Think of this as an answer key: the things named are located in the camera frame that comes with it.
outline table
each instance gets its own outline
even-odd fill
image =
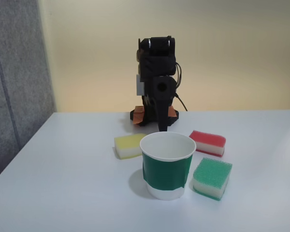
[[[157,131],[129,113],[55,113],[0,175],[0,232],[290,232],[290,111],[181,112],[169,131],[227,138],[233,169],[220,202],[191,190],[154,199],[142,157],[119,160],[114,137]]]

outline gray partition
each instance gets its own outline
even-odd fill
[[[0,0],[0,172],[55,111],[35,0]]]

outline white cup bottom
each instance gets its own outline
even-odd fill
[[[182,188],[182,187],[174,189],[174,190],[158,190],[151,187],[149,184],[147,184],[147,188],[148,188],[149,193],[152,196],[160,200],[165,200],[165,201],[170,201],[170,200],[175,200],[177,198],[180,198],[185,192],[185,188]]]

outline green label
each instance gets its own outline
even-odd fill
[[[185,187],[192,155],[187,159],[164,162],[153,159],[143,153],[144,180],[159,190],[174,190]]]

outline white sponge layer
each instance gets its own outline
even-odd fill
[[[204,143],[199,143],[199,142],[196,142],[196,145],[197,145],[197,150],[199,151],[206,151],[207,153],[216,154],[218,156],[222,156],[224,153],[224,147],[219,147],[219,146],[214,146],[214,145],[209,145],[209,144],[204,144]]]
[[[142,151],[139,147],[119,149],[117,145],[115,144],[115,149],[119,158],[122,160],[137,157],[142,154]]]
[[[194,189],[197,190],[198,192],[204,195],[216,198],[216,199],[221,199],[226,189],[227,183],[229,181],[229,176],[230,174],[228,175],[226,181],[224,182],[223,186],[220,189],[217,187],[210,186],[210,185],[202,184],[201,182],[195,179],[192,180],[192,183],[193,183]]]

